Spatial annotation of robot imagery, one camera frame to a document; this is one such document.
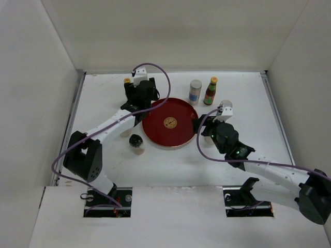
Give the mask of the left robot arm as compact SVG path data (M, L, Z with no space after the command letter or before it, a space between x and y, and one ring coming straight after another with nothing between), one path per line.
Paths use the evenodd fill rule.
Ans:
M133 83L125 83L124 89L127 101L117 113L85 133L75 131L70 137L68 146L71 147L99 130L102 132L67 152L63 160L63 166L66 169L100 191L98 199L105 206L114 204L116 184L108 179L104 172L103 147L145 119L148 112L137 114L136 111L151 108L152 102L157 101L160 97L153 77L141 80L138 86L134 86Z

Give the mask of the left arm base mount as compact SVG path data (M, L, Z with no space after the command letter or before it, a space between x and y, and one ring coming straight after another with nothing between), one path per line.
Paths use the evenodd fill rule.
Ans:
M88 189L80 195L84 200L85 218L129 218L131 217L133 188L117 188L111 195L113 200Z

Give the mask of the tall pearl jar blue label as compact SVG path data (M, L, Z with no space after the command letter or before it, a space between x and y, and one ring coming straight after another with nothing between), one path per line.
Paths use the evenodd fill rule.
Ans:
M201 88L202 88L202 82L200 80L192 80L190 82L188 99L191 105L197 105L200 97Z

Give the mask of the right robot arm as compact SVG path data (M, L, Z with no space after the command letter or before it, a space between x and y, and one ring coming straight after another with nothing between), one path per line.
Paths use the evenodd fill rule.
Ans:
M217 116L204 114L192 121L197 135L210 137L222 160L233 168L256 174L271 181L259 183L257 177L247 179L239 190L243 203L252 206L266 200L299 211L308 220L324 225L330 216L330 178L319 169L308 169L268 160L239 141L234 127Z

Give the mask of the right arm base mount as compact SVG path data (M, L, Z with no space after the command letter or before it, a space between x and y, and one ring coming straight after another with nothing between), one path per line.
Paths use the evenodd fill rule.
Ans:
M258 178L250 177L243 185L223 187L225 213L229 218L274 217L268 201L258 201L251 194Z

